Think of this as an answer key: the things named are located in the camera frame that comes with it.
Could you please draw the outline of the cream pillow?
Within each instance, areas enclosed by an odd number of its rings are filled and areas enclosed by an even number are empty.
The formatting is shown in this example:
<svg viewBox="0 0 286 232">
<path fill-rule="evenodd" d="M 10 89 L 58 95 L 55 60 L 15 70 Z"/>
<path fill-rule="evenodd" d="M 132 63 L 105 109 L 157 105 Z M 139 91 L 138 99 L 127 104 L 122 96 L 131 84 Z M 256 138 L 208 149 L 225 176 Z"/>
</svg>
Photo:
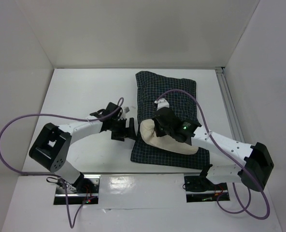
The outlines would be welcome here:
<svg viewBox="0 0 286 232">
<path fill-rule="evenodd" d="M 140 123 L 140 134 L 142 140 L 146 144 L 156 148 L 160 148 L 162 150 L 183 155 L 193 155 L 196 154 L 199 150 L 197 146 L 192 146 L 186 143 L 177 142 L 169 135 L 157 137 L 155 131 L 155 124 L 152 119 L 146 119 Z"/>
</svg>

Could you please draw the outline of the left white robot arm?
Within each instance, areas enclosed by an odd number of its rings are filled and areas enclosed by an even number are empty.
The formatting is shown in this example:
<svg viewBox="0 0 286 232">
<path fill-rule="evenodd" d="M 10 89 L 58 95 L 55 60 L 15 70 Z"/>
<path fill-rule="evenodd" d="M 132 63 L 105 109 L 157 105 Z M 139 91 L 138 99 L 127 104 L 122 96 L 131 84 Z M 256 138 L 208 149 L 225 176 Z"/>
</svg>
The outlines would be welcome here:
<svg viewBox="0 0 286 232">
<path fill-rule="evenodd" d="M 135 140 L 134 118 L 126 118 L 128 111 L 128 108 L 110 102 L 105 109 L 91 113 L 84 121 L 59 126 L 47 123 L 31 146 L 29 156 L 67 182 L 66 186 L 71 192 L 91 188 L 92 184 L 84 174 L 67 161 L 70 146 L 103 131 L 110 131 L 112 140 Z"/>
</svg>

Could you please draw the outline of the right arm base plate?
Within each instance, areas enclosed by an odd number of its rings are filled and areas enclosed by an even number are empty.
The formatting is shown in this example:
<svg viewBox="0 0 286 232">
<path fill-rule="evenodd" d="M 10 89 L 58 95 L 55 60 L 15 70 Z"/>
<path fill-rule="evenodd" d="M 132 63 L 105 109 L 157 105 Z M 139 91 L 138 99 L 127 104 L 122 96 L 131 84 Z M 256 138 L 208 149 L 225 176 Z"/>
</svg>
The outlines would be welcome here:
<svg viewBox="0 0 286 232">
<path fill-rule="evenodd" d="M 205 203 L 229 201 L 230 196 L 226 183 L 213 184 L 205 177 L 194 174 L 186 174 L 184 176 L 184 184 L 182 188 L 186 192 L 187 203 Z"/>
</svg>

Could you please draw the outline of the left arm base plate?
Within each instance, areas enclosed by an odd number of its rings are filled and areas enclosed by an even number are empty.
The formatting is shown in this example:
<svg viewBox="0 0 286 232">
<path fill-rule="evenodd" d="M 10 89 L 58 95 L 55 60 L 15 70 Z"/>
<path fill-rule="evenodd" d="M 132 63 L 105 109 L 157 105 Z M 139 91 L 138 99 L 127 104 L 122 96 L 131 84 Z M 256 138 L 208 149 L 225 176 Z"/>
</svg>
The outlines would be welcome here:
<svg viewBox="0 0 286 232">
<path fill-rule="evenodd" d="M 79 190 L 66 182 L 69 205 L 81 205 L 83 202 L 87 205 L 99 203 L 100 175 L 86 174 L 85 179 L 87 181 Z M 65 189 L 61 181 L 49 177 L 47 182 L 56 184 L 53 205 L 66 205 Z"/>
</svg>

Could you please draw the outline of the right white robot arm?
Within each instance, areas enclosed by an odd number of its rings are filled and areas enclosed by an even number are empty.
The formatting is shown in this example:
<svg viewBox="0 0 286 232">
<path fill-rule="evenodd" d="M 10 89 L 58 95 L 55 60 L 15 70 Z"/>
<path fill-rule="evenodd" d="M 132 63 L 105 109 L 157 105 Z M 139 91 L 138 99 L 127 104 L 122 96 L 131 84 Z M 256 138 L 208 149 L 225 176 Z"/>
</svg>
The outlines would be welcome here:
<svg viewBox="0 0 286 232">
<path fill-rule="evenodd" d="M 199 184 L 211 189 L 223 182 L 243 183 L 246 187 L 260 192 L 265 189 L 274 163 L 267 147 L 232 140 L 210 130 L 190 119 L 179 119 L 164 99 L 155 101 L 157 111 L 153 117 L 156 141 L 159 148 L 175 153 L 192 152 L 196 147 L 223 156 L 231 165 L 209 164 L 203 167 Z"/>
</svg>

